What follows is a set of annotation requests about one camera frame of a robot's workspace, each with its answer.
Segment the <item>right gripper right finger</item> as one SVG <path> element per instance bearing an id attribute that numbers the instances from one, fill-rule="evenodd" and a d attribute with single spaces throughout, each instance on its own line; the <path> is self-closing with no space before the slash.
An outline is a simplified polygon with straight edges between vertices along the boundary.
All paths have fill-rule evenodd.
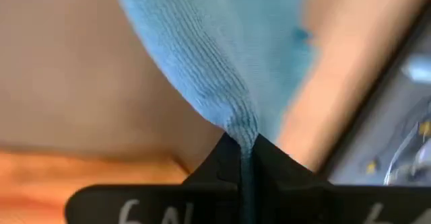
<path id="1" fill-rule="evenodd" d="M 289 186 L 330 185 L 262 135 L 256 138 L 253 161 L 255 169 L 274 182 Z"/>

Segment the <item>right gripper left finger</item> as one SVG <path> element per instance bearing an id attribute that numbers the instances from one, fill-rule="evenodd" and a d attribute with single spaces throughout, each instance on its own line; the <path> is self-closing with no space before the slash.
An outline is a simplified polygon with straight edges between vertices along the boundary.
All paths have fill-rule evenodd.
<path id="1" fill-rule="evenodd" d="M 183 184 L 240 183 L 241 152 L 239 144 L 224 133 L 204 162 Z"/>

